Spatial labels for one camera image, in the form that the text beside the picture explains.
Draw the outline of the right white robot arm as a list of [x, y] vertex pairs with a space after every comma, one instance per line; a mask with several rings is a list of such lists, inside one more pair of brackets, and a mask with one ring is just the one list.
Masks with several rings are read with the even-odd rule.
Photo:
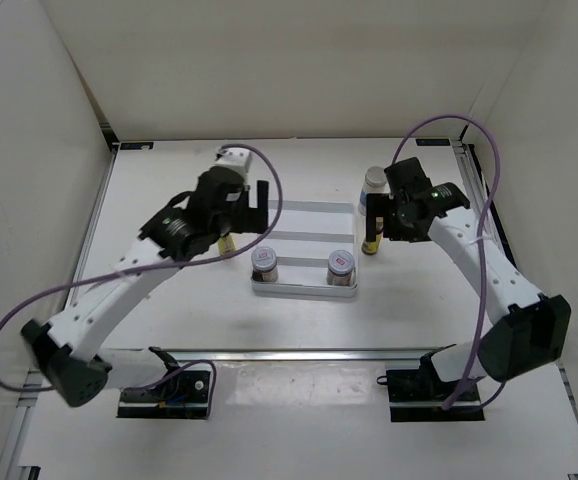
[[431, 355], [432, 366], [418, 375], [429, 399], [449, 393], [476, 356], [471, 376], [504, 382], [558, 360], [571, 307], [561, 295], [546, 296], [528, 281], [489, 239], [477, 233], [478, 217], [453, 183], [433, 185], [420, 161], [397, 162], [384, 173], [390, 190], [366, 198], [366, 225], [383, 221], [390, 241], [438, 245], [485, 303], [491, 328], [477, 347], [455, 345]]

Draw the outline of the short spice jar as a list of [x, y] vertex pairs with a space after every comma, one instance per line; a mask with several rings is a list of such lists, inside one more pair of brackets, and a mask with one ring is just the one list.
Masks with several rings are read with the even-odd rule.
[[355, 258], [347, 250], [335, 250], [328, 257], [326, 281], [331, 286], [348, 287], [353, 283]]
[[252, 279], [273, 283], [278, 280], [277, 254], [268, 246], [257, 246], [251, 253]]

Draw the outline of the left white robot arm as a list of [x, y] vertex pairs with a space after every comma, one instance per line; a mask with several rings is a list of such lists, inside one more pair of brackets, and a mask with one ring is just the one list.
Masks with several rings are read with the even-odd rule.
[[269, 184], [256, 184], [256, 205], [235, 170], [214, 166], [192, 191], [177, 194], [139, 231], [117, 267], [97, 280], [76, 304], [45, 323], [28, 321], [21, 337], [35, 366], [71, 407], [104, 389], [145, 388], [155, 399], [175, 395], [174, 361], [158, 348], [103, 349], [119, 323], [160, 284], [229, 233], [262, 234], [269, 225]]

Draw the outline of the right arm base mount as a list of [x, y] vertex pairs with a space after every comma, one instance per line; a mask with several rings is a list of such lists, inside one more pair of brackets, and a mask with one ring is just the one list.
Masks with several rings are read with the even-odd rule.
[[387, 370], [376, 379], [387, 389], [392, 423], [479, 422], [485, 420], [476, 385], [463, 391], [449, 410], [443, 402], [454, 392], [458, 381], [423, 383], [418, 370]]

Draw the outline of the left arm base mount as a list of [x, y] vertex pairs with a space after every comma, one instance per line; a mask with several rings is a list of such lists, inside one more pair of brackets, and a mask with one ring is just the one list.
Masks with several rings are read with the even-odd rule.
[[167, 368], [152, 387], [120, 391], [119, 419], [207, 420], [212, 411], [218, 369], [211, 360], [181, 364], [170, 353], [150, 349]]

